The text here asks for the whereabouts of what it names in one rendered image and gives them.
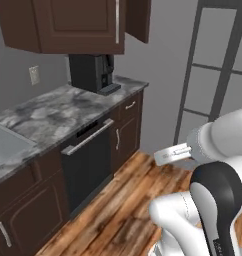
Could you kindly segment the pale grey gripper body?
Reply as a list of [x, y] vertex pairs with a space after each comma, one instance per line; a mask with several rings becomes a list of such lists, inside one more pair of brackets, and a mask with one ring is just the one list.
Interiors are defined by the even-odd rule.
[[174, 145], [154, 153], [157, 166], [163, 166], [191, 156], [191, 147], [186, 143]]

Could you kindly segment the narrow brown base cabinet door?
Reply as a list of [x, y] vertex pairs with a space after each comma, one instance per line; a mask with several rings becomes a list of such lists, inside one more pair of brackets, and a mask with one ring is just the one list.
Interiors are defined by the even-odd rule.
[[[116, 150], [116, 129], [119, 129], [120, 145]], [[111, 164], [116, 172], [138, 149], [138, 117], [117, 122], [111, 131]]]

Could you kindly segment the wide brown base cabinet door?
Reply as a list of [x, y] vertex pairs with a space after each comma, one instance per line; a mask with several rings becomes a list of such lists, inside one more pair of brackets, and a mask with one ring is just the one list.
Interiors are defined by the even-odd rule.
[[0, 231], [0, 256], [34, 256], [68, 215], [63, 173], [58, 171], [0, 215], [12, 242], [9, 248]]

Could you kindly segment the small brown drawer front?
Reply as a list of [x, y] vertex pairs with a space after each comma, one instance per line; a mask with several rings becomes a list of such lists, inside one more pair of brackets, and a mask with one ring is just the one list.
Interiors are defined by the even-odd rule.
[[140, 106], [140, 94], [137, 93], [127, 98], [120, 105], [120, 121], [130, 120], [131, 118], [137, 118]]

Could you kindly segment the black dishwasher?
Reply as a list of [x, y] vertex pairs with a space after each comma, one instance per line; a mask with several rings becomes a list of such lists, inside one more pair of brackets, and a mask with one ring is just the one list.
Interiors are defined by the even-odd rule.
[[[60, 146], [76, 146], [103, 126], [105, 115], [77, 131]], [[70, 217], [76, 217], [112, 180], [110, 132], [113, 124], [72, 155], [61, 153]]]

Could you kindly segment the black coffee machine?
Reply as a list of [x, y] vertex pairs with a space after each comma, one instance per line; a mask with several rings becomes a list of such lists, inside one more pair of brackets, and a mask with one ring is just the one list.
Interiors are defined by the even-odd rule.
[[113, 82], [114, 56], [110, 54], [69, 54], [71, 85], [107, 96], [121, 86]]

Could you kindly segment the brown panel under sink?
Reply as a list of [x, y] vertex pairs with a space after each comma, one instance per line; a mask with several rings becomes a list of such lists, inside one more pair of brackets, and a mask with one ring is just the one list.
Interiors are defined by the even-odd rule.
[[37, 157], [27, 166], [0, 182], [0, 212], [35, 185], [50, 178], [61, 169], [60, 152], [57, 149]]

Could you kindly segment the grey sink basin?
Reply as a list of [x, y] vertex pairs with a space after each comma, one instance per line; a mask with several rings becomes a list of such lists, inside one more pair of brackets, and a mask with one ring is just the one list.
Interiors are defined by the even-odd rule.
[[0, 125], [0, 166], [35, 145], [35, 142]]

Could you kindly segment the grey window frame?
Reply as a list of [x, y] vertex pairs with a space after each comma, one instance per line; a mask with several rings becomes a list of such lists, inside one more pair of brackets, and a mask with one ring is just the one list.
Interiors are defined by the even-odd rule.
[[[236, 11], [233, 26], [231, 29], [231, 35], [227, 44], [227, 50], [225, 52], [224, 61], [221, 67], [197, 64], [193, 62], [193, 56], [195, 52], [201, 16], [204, 8], [234, 9]], [[174, 139], [173, 139], [174, 144], [178, 143], [183, 112], [189, 112], [199, 116], [207, 117], [209, 121], [213, 121], [219, 116], [231, 75], [232, 74], [242, 75], [242, 71], [233, 69], [235, 59], [238, 53], [238, 49], [241, 43], [241, 39], [242, 39], [242, 0], [198, 0], [194, 26], [193, 26], [193, 33], [191, 38], [191, 44], [189, 49], [189, 56], [188, 56], [187, 67], [186, 67], [186, 73], [185, 73], [185, 78], [183, 83], [182, 94], [181, 94], [181, 101], [180, 101], [177, 123], [176, 123], [176, 128], [174, 133]], [[220, 72], [220, 78], [218, 80], [211, 111], [209, 114], [204, 114], [202, 112], [190, 110], [185, 107], [185, 101], [186, 101], [186, 96], [188, 92], [188, 85], [189, 85], [189, 79], [190, 79], [190, 73], [191, 73], [192, 67], [201, 67], [201, 68], [206, 68], [206, 69]]]

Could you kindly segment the brown open wall cabinet door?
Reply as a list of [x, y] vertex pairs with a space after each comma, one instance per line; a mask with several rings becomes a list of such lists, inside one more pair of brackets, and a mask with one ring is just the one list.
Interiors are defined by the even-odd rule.
[[126, 32], [143, 43], [149, 42], [151, 0], [126, 0]]

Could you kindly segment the white wall outlet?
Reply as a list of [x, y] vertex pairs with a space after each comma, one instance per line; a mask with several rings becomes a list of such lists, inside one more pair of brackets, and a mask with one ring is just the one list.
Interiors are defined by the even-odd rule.
[[40, 82], [40, 77], [39, 77], [39, 67], [34, 66], [29, 68], [29, 74], [30, 74], [30, 79], [31, 79], [31, 84], [36, 85]]

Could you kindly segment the brown closed wall cabinet door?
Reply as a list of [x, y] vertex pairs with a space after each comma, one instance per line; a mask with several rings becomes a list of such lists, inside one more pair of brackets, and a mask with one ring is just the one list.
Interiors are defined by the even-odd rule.
[[42, 53], [123, 54], [125, 0], [120, 0], [119, 44], [115, 0], [33, 0]]

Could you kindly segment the dark brown wall cabinet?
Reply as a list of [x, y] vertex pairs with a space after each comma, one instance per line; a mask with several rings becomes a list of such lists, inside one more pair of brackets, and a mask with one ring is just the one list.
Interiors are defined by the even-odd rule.
[[0, 27], [7, 46], [42, 53], [33, 0], [0, 0]]

